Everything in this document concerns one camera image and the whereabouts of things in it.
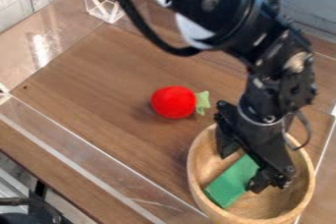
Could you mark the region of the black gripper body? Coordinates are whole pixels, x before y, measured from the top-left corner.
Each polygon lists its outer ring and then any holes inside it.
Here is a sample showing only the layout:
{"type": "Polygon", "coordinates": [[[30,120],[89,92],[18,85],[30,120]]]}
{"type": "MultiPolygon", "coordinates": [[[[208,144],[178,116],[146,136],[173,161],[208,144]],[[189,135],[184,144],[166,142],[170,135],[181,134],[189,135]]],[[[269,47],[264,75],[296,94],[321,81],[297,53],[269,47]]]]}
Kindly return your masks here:
{"type": "Polygon", "coordinates": [[[216,125],[226,125],[240,136],[244,152],[258,165],[258,169],[270,169],[278,173],[277,188],[286,188],[294,177],[294,163],[285,147],[284,120],[261,123],[250,119],[241,106],[220,100],[213,115],[216,125]]]}

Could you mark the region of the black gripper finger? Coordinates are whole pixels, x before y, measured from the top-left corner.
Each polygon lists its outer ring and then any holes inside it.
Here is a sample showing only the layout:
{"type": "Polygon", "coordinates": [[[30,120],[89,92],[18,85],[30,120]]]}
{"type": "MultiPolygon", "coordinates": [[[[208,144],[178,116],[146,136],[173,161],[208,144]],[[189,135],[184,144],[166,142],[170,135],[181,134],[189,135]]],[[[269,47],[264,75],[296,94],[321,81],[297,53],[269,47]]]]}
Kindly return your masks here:
{"type": "Polygon", "coordinates": [[[221,159],[241,149],[240,136],[226,125],[214,128],[216,150],[221,159]]]}
{"type": "Polygon", "coordinates": [[[269,186],[278,185],[278,173],[270,169],[258,169],[256,175],[249,179],[246,190],[254,194],[261,193],[269,186]]]}

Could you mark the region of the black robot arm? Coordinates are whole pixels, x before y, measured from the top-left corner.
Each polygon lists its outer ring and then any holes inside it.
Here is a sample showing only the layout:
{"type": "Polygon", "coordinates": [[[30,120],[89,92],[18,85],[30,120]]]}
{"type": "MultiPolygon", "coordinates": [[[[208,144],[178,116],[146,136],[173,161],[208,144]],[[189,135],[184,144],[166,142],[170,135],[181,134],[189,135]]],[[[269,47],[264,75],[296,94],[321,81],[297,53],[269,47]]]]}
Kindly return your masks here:
{"type": "Polygon", "coordinates": [[[173,11],[189,45],[169,45],[144,21],[130,0],[117,0],[146,39],[165,52],[190,57],[206,50],[228,53],[245,65],[238,103],[216,104],[216,146],[221,157],[241,148],[257,163],[246,190],[285,188],[294,177],[289,157],[298,147],[286,130],[316,96],[313,51],[280,14],[278,0],[156,0],[173,11]]]}

